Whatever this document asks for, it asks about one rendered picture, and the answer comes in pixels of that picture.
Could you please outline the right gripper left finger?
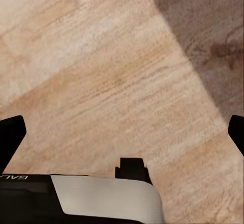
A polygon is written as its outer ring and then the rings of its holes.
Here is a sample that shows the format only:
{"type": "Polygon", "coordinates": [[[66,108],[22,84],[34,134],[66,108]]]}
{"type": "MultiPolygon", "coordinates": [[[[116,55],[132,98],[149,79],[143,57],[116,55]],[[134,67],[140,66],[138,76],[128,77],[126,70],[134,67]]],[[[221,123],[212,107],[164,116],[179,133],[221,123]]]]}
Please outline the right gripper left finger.
{"type": "Polygon", "coordinates": [[[22,115],[0,121],[0,176],[26,135],[22,115]]]}

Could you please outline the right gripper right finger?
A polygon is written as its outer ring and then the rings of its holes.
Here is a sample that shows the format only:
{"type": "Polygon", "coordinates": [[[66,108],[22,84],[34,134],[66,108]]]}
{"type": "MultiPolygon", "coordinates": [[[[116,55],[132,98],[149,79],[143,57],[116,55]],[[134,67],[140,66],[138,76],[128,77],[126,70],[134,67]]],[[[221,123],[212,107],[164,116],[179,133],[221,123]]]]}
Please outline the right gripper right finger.
{"type": "Polygon", "coordinates": [[[244,156],[244,117],[232,115],[228,133],[244,156]]]}

